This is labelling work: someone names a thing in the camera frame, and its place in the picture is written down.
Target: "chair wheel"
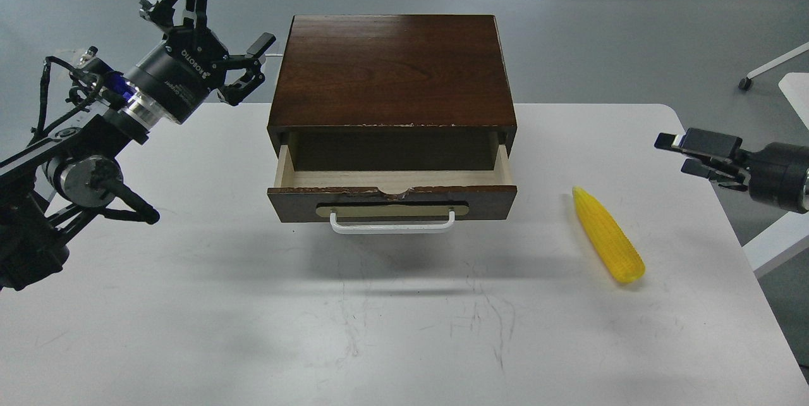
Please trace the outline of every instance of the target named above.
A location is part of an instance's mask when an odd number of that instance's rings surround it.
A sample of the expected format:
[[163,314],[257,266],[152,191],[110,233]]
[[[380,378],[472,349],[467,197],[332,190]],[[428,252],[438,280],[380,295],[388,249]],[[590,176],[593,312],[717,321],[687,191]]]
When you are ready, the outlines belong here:
[[748,91],[750,89],[750,87],[752,86],[752,84],[753,84],[753,81],[752,81],[751,78],[746,78],[746,77],[742,78],[742,80],[739,81],[739,89]]

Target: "white metal handle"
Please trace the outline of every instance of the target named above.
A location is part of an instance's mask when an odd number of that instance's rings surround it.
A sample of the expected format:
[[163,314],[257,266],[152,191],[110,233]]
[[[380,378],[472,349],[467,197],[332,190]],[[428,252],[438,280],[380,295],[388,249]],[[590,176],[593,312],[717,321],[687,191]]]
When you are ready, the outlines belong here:
[[454,209],[450,208],[447,222],[439,224],[415,223],[408,225],[376,223],[369,225],[341,225],[338,223],[338,213],[332,210],[329,213],[329,222],[336,233],[443,233],[450,230],[454,224]]

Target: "yellow toy corn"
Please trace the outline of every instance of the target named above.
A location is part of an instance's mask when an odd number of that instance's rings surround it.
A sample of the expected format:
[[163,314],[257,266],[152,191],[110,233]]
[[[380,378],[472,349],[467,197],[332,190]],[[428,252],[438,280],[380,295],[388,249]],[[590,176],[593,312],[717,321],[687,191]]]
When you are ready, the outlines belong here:
[[631,283],[643,276],[647,270],[643,259],[601,202],[580,187],[573,187],[573,201],[584,232],[612,277]]

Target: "concrete floor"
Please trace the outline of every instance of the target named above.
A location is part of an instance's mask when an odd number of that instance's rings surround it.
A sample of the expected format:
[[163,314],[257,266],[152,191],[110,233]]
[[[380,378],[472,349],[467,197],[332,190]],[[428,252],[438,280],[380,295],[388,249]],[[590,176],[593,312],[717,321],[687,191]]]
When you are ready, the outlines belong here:
[[[495,14],[515,102],[667,104],[684,126],[739,135],[757,150],[772,141],[809,144],[809,130],[777,86],[786,72],[809,71],[809,54],[756,78],[749,92],[736,88],[746,72],[809,40],[807,1],[211,0],[209,25],[231,52],[263,31],[278,37],[271,52],[282,52],[295,14]],[[21,149],[35,124],[44,56],[72,58],[95,45],[125,71],[160,37],[138,17],[138,0],[0,0],[0,12],[2,157]],[[267,66],[274,74],[278,62]],[[59,80],[55,74],[52,114],[64,75]],[[268,82],[248,101],[271,101],[272,93]],[[783,214],[745,195],[717,193],[741,243]],[[804,253],[760,282],[804,364],[807,279]]]

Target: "wooden cabinet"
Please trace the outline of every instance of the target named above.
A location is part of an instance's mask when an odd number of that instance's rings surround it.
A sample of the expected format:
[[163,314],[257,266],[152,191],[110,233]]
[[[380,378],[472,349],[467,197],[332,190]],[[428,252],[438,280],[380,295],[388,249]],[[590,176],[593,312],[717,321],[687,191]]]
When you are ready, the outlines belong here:
[[269,137],[283,222],[505,219],[517,122],[492,15],[297,15]]

